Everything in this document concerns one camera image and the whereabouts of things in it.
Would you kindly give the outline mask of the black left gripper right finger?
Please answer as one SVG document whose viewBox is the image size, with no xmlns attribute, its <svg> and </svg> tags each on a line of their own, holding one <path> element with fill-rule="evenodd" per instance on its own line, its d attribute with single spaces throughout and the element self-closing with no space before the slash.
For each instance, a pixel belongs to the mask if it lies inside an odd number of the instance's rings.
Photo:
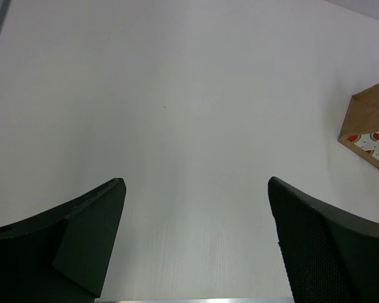
<svg viewBox="0 0 379 303">
<path fill-rule="evenodd" d="M 295 302 L 379 302 L 379 223 L 278 177 L 268 199 Z"/>
</svg>

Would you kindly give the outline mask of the jute watermelon canvas bag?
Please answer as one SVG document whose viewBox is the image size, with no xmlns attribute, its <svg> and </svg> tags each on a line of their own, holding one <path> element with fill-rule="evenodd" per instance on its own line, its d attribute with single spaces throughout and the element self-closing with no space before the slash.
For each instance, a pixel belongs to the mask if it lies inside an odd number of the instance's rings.
<svg viewBox="0 0 379 303">
<path fill-rule="evenodd" d="M 379 170 L 379 83 L 351 97 L 338 142 Z"/>
</svg>

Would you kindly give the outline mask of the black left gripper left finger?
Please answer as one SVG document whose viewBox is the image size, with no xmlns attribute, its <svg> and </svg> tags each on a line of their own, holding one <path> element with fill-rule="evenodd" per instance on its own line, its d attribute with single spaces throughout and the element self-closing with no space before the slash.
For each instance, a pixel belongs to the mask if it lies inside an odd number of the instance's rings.
<svg viewBox="0 0 379 303">
<path fill-rule="evenodd" d="M 0 302 L 94 302 L 126 197 L 122 178 L 0 227 Z"/>
</svg>

